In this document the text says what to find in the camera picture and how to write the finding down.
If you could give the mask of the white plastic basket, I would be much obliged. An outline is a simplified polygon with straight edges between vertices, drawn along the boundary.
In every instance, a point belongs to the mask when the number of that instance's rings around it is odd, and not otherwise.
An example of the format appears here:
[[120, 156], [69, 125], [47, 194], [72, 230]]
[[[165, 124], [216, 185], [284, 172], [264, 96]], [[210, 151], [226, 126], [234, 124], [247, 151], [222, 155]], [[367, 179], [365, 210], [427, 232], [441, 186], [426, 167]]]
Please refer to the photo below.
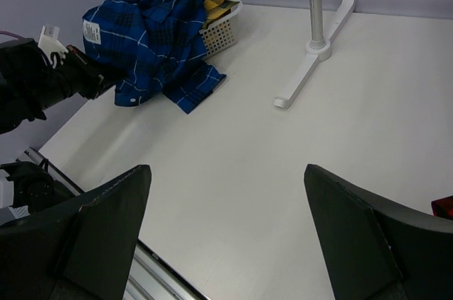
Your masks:
[[200, 34], [207, 54], [204, 59], [208, 59], [221, 51], [231, 47], [238, 41], [238, 14], [243, 8], [241, 0], [228, 0], [237, 1], [235, 6], [229, 9], [226, 15], [210, 24], [207, 29], [201, 29]]

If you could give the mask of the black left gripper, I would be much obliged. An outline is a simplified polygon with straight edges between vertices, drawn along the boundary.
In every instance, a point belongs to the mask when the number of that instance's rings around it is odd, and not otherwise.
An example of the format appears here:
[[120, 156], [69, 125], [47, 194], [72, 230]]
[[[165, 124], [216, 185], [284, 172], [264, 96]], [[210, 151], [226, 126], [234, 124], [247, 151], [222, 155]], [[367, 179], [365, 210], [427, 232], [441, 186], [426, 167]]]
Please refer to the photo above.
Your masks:
[[67, 50], [65, 60], [56, 52], [51, 53], [51, 59], [42, 55], [45, 63], [42, 100], [65, 100], [74, 94], [95, 99], [101, 94], [103, 84], [126, 78], [124, 70], [100, 63], [73, 45], [67, 45]]

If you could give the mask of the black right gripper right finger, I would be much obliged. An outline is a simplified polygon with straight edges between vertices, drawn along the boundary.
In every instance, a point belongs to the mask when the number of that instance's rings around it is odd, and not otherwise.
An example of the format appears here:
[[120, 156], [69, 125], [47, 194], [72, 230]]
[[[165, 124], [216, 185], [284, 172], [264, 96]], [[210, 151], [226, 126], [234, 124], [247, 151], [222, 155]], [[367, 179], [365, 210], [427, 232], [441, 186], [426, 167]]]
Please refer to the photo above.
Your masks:
[[451, 299], [452, 221], [309, 164], [304, 186], [335, 299]]

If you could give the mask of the yellow plaid shirt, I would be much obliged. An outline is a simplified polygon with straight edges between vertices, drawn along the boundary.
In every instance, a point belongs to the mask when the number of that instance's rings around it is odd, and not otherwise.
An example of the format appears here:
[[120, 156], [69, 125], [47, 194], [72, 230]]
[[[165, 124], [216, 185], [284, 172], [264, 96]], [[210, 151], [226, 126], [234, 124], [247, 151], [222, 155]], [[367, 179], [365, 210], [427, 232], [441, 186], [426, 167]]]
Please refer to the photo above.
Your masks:
[[231, 13], [233, 7], [238, 4], [238, 1], [231, 0], [205, 0], [206, 19], [202, 28], [208, 29], [211, 24]]

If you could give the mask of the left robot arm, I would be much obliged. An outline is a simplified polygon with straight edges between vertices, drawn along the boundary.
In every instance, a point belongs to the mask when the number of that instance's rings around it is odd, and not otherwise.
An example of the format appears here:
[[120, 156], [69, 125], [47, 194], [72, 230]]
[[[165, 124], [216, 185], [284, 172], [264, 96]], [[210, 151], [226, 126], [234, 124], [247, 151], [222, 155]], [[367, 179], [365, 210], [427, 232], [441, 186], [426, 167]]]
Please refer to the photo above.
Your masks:
[[[23, 121], [45, 120], [45, 111], [79, 94], [93, 100], [126, 73], [91, 59], [77, 47], [45, 54], [32, 38], [1, 44], [1, 133], [15, 130]], [[72, 197], [48, 172], [47, 159], [39, 163], [1, 165], [1, 207], [26, 207], [40, 212]]]

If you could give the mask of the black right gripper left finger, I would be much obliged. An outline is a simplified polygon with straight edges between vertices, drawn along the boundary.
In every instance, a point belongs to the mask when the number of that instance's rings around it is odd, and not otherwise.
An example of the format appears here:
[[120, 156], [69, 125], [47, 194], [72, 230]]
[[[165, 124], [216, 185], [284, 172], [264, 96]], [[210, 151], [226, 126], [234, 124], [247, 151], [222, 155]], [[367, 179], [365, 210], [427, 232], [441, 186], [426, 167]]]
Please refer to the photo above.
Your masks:
[[151, 177], [148, 165], [138, 165], [2, 224], [1, 298], [122, 299]]

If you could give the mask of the blue plaid shirt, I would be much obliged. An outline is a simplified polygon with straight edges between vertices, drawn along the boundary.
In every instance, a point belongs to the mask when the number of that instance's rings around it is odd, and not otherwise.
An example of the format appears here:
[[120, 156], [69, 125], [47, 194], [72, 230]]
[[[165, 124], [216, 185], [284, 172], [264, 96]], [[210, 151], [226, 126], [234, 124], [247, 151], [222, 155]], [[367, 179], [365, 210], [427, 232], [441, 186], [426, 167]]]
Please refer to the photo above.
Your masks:
[[106, 0], [85, 12], [85, 53], [126, 73], [117, 106], [163, 94], [189, 114], [223, 83], [226, 74], [204, 61], [205, 1]]

